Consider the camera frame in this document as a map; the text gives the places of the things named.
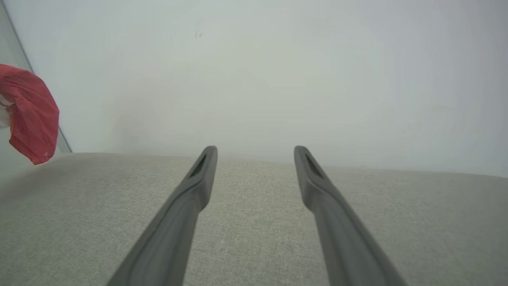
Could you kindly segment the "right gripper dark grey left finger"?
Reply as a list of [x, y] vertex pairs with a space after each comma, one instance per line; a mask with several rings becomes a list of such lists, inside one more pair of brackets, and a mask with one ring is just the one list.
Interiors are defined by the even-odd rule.
[[164, 202], [109, 286], [181, 286], [198, 214], [210, 201], [217, 148], [209, 145]]

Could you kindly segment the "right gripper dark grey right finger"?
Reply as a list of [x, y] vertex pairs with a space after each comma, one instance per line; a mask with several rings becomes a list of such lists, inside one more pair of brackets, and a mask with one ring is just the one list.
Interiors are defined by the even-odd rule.
[[313, 213], [332, 286], [405, 286], [406, 282], [308, 148], [294, 148], [304, 205]]

